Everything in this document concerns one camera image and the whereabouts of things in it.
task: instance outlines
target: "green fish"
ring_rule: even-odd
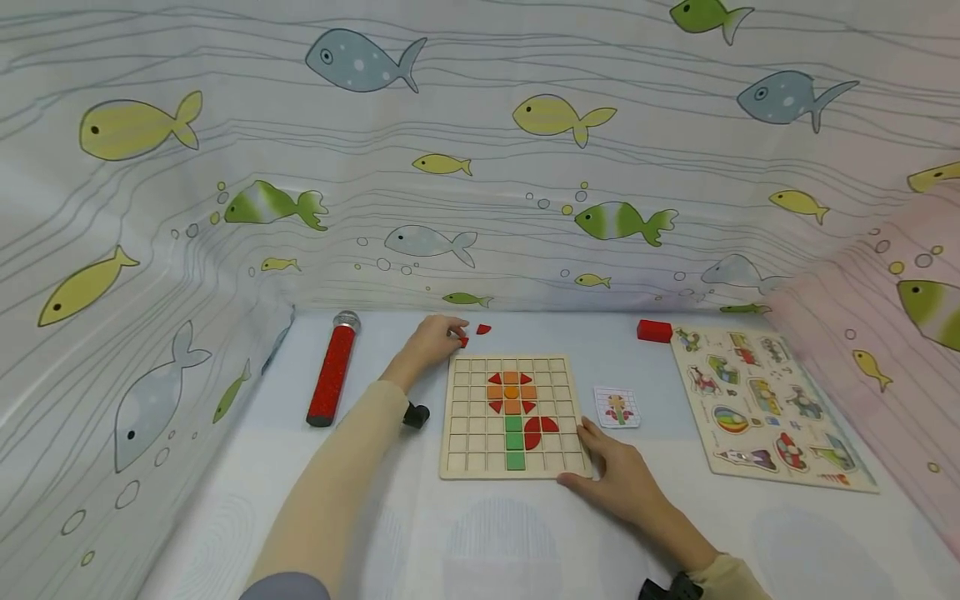
[[[771,310],[773,309],[766,304],[740,304],[739,306],[720,307],[720,312],[722,313],[757,313],[758,315],[762,315]]]
[[[583,275],[576,278],[577,285],[586,285],[587,287],[593,287],[594,285],[606,285],[607,289],[610,289],[610,278],[601,278],[600,276],[594,275],[593,273],[584,273]]]
[[[230,410],[230,406],[233,404],[233,399],[237,397],[237,392],[240,391],[240,386],[248,379],[250,379],[249,358],[247,359],[247,364],[243,366],[243,372],[236,378],[236,381],[230,384],[230,387],[224,392],[223,397],[220,398],[220,403],[217,404],[217,410],[213,413],[213,422],[217,422],[227,415],[227,411]]]
[[[444,300],[450,302],[451,304],[480,304],[484,308],[490,308],[490,300],[493,300],[493,296],[477,298],[473,294],[468,294],[467,292],[456,292],[454,294],[447,294],[444,296]]]
[[[927,340],[960,352],[960,288],[940,281],[907,279],[897,284],[907,317]]]
[[[307,190],[294,202],[290,195],[276,189],[266,181],[256,180],[236,195],[224,211],[228,223],[272,223],[277,219],[297,215],[308,227],[326,231],[320,225],[320,217],[329,212],[321,202],[324,195],[316,190]]]
[[[684,0],[670,9],[670,16],[688,34],[702,34],[722,27],[727,45],[733,46],[736,29],[753,11],[752,8],[728,11],[720,0]]]
[[[678,214],[673,209],[661,210],[655,212],[649,221],[644,221],[632,205],[608,202],[588,208],[573,221],[598,240],[615,240],[640,233],[647,244],[656,248],[662,246],[660,231],[673,229],[673,219]]]

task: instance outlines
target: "yellow fish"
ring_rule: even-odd
[[[84,113],[80,147],[103,160],[127,160],[155,150],[172,133],[181,144],[197,150],[200,142],[190,123],[200,116],[203,106],[199,90],[180,101],[177,116],[137,100],[109,100]]]
[[[300,265],[297,264],[296,258],[267,258],[263,261],[263,264],[260,265],[260,271],[283,271],[287,267],[293,267],[296,270],[300,270]]]
[[[591,110],[584,118],[577,115],[569,102],[553,94],[541,94],[523,101],[514,110],[514,121],[533,135],[558,135],[573,130],[577,146],[586,148],[588,128],[603,125],[616,114],[616,108]]]
[[[881,392],[885,391],[887,386],[894,382],[893,379],[880,372],[876,359],[867,350],[854,350],[853,360],[856,361],[856,366],[863,371],[863,374],[880,382]]]
[[[785,189],[777,192],[770,197],[770,202],[799,215],[814,215],[820,225],[824,223],[824,215],[829,211],[829,208],[820,206],[812,196],[799,189]]]
[[[606,285],[607,289],[610,289],[610,278],[605,277],[601,278],[600,276],[594,275],[593,273],[584,273],[583,275],[576,278],[577,285],[586,285],[587,287],[593,287],[594,285]]]
[[[473,177],[473,174],[470,172],[469,158],[467,160],[460,160],[459,158],[447,155],[426,155],[414,160],[414,166],[424,173],[432,173],[433,175],[449,175],[450,173],[456,173],[462,170],[467,175]]]
[[[135,267],[139,261],[133,260],[119,246],[113,251],[113,257],[83,267],[61,283],[40,311],[36,326],[63,321],[87,308],[107,292],[120,276],[123,267]]]
[[[938,181],[955,180],[957,178],[960,178],[960,161],[934,167],[933,169],[921,171],[920,173],[914,173],[906,178],[906,182],[910,186],[910,189],[918,194],[922,194],[933,187],[933,184]]]

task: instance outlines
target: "fish print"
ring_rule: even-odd
[[[493,300],[493,296],[477,298],[473,294],[468,294],[467,292],[456,292],[454,294],[447,294],[444,296],[444,300],[450,302],[451,304],[480,304],[484,308],[490,308],[490,300]]]
[[[829,211],[829,208],[821,206],[812,196],[799,189],[785,189],[772,194],[770,202],[799,215],[812,215],[816,217],[818,225],[824,223],[824,215]]]
[[[473,269],[476,265],[467,248],[476,241],[476,231],[465,231],[450,241],[435,229],[423,225],[404,225],[391,231],[383,245],[408,256],[439,256],[453,252],[461,262]]]
[[[402,79],[414,93],[414,62],[426,37],[413,42],[394,62],[363,34],[350,29],[331,29],[317,38],[306,53],[306,65],[327,81],[349,91],[371,92]]]
[[[114,422],[116,472],[129,467],[166,429],[183,388],[183,370],[210,358],[210,352],[190,349],[193,323],[180,326],[173,342],[173,361],[154,367],[133,382],[117,406]]]
[[[553,94],[541,94],[524,100],[514,110],[514,121],[522,130],[533,135],[560,135],[573,130],[573,140],[581,148],[587,147],[589,128],[610,121],[616,108],[597,108],[580,118],[569,102]]]
[[[754,313],[762,315],[768,313],[772,308],[766,304],[740,304],[738,306],[721,306],[720,312],[722,313]]]
[[[809,112],[813,132],[819,133],[824,108],[858,85],[843,82],[815,97],[812,77],[801,71],[781,71],[743,90],[736,102],[757,121],[773,125],[789,125]]]
[[[308,227],[326,231],[320,225],[320,217],[328,211],[321,203],[324,195],[316,190],[307,190],[294,202],[283,190],[266,181],[256,180],[243,189],[224,211],[228,223],[272,223],[284,217],[297,215]]]
[[[789,277],[761,277],[756,265],[742,254],[731,254],[700,276],[704,283],[726,283],[734,287],[755,287],[760,294],[769,294]]]
[[[688,34],[702,34],[723,28],[723,38],[733,46],[733,36],[752,8],[728,11],[720,0],[684,0],[670,9],[670,18]]]
[[[233,399],[236,398],[237,393],[240,392],[240,386],[243,385],[244,381],[250,379],[250,377],[250,359],[248,358],[247,364],[243,366],[243,372],[230,384],[230,387],[228,387],[224,395],[221,396],[220,402],[217,403],[217,410],[213,411],[213,422],[217,422],[227,415],[227,411],[230,410],[230,406],[233,405]]]
[[[424,173],[433,175],[449,175],[457,171],[463,171],[473,177],[470,172],[470,160],[461,160],[447,155],[426,155],[414,160],[414,166]]]
[[[598,240],[615,240],[636,233],[647,244],[658,248],[661,231],[673,229],[673,220],[680,213],[672,208],[655,212],[649,221],[644,221],[631,204],[607,202],[592,206],[573,218],[580,228]]]
[[[120,277],[121,269],[139,264],[117,246],[112,257],[83,267],[57,286],[43,305],[36,326],[54,324],[84,310],[107,292]]]
[[[933,187],[934,183],[956,179],[960,179],[960,160],[927,169],[920,173],[914,173],[906,179],[906,182],[910,186],[910,189],[918,194],[923,194],[923,192]]]
[[[260,263],[260,271],[283,271],[287,267],[300,270],[296,258],[266,258]]]
[[[929,279],[897,284],[906,316],[927,340],[960,352],[960,287]]]
[[[610,289],[610,278],[609,277],[600,277],[594,275],[593,273],[584,273],[583,275],[575,279],[577,285],[584,285],[587,287],[593,287],[594,285],[606,285],[607,289]]]
[[[156,150],[172,134],[192,150],[200,149],[190,123],[200,116],[204,95],[187,94],[170,116],[138,100],[108,100],[84,113],[80,120],[80,148],[102,160],[128,160]]]
[[[894,382],[893,379],[880,372],[880,366],[876,363],[876,359],[867,350],[854,350],[853,361],[863,374],[879,382],[881,393],[885,392],[887,386]]]

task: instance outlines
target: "hand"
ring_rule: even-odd
[[[467,336],[464,327],[469,324],[456,317],[430,315],[420,323],[380,379],[393,381],[404,393],[410,392],[424,369],[443,362],[462,346],[460,338]]]

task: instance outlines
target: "gray fish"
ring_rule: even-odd
[[[801,71],[781,71],[761,79],[736,97],[736,102],[757,121],[789,125],[810,113],[813,132],[820,132],[820,113],[837,96],[857,87],[860,82],[843,82],[831,87],[819,98],[813,95],[813,78]]]
[[[177,412],[183,370],[196,367],[211,356],[206,350],[191,350],[192,343],[193,324],[187,321],[174,336],[173,362],[147,371],[120,400],[113,426],[118,473],[147,451]]]
[[[731,254],[713,265],[700,276],[704,283],[726,283],[736,287],[755,287],[760,294],[768,294],[789,277],[761,277],[756,265],[742,254]]]
[[[384,246],[408,256],[438,256],[453,252],[465,265],[473,269],[473,257],[467,248],[477,241],[476,231],[466,231],[451,242],[445,235],[423,225],[405,225],[396,228],[387,236]]]
[[[310,47],[306,65],[337,87],[350,91],[376,91],[402,79],[410,89],[420,93],[413,68],[425,43],[426,37],[421,37],[410,44],[396,63],[363,34],[350,29],[331,29]]]

